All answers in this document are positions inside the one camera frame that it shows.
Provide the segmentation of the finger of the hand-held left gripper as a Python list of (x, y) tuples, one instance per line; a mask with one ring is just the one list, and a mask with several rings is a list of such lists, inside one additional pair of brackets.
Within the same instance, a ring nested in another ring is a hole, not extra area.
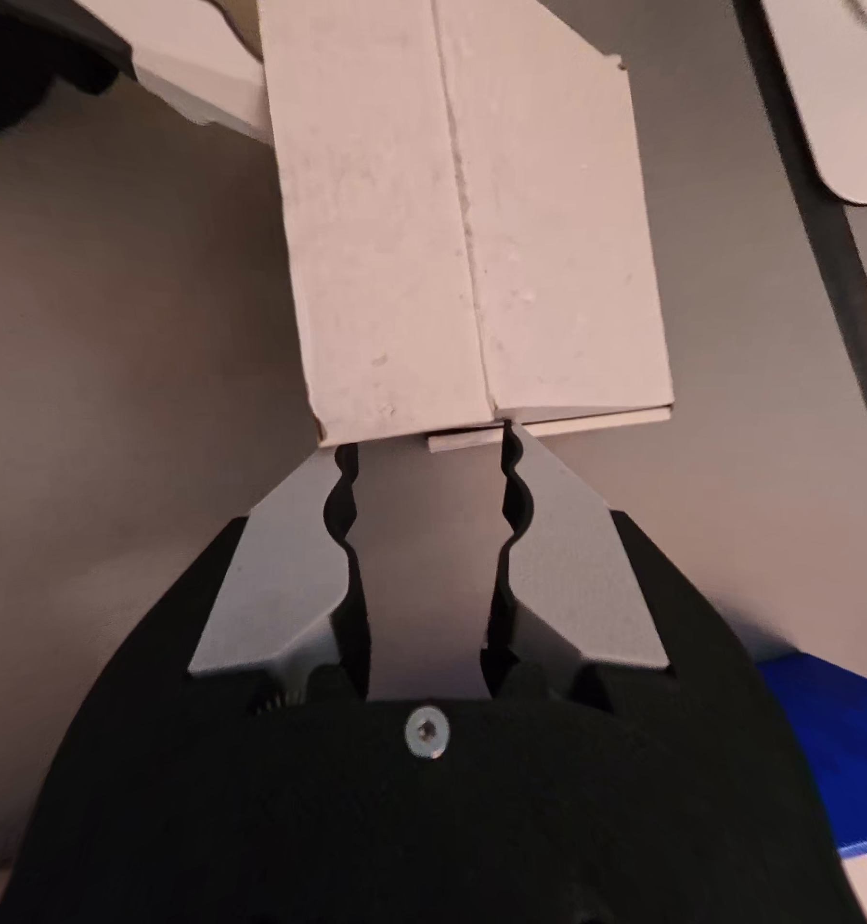
[(137, 82), (199, 125), (272, 144), (257, 1), (80, 1), (131, 49)]

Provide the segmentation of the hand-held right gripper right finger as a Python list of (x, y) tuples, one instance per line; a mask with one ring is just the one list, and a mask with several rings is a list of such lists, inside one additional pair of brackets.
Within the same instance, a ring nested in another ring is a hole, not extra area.
[(493, 695), (517, 664), (535, 664), (555, 695), (589, 667), (670, 665), (612, 511), (597, 491), (521, 425), (505, 422), (499, 551), (485, 634)]

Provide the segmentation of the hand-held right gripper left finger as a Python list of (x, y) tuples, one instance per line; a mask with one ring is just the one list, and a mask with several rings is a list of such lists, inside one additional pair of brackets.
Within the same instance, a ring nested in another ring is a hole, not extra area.
[(358, 557), (358, 445), (320, 448), (249, 512), (191, 676), (262, 671), (284, 698), (312, 672), (341, 667), (358, 698), (370, 686), (370, 626)]

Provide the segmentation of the white cardboard box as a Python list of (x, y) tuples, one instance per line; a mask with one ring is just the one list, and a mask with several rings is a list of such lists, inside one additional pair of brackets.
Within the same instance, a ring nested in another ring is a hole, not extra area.
[(259, 2), (319, 445), (670, 418), (630, 77), (540, 2)]

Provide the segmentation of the blue plastic bin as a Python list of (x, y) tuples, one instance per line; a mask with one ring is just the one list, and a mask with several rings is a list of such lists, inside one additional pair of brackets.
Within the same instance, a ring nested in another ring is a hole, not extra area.
[(843, 860), (867, 855), (867, 678), (808, 653), (758, 665), (796, 733)]

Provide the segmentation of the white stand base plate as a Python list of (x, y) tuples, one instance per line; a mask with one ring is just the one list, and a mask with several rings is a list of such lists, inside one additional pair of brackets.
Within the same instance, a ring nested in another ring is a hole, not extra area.
[(814, 165), (867, 205), (867, 1), (763, 1)]

